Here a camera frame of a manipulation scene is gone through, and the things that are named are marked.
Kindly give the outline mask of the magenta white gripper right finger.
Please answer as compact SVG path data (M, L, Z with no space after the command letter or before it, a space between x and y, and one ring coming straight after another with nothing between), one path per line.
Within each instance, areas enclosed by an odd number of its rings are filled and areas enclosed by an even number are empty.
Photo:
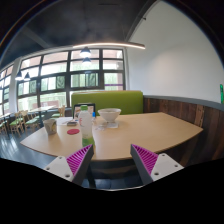
M183 169L166 153L156 154L134 144L131 145L130 153L144 185Z

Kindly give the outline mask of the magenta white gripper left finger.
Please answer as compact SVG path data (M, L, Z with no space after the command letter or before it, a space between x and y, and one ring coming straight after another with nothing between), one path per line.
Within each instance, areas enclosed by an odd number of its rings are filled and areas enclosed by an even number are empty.
M44 170L67 181L81 185L94 155L93 145L87 145L68 157L58 156Z

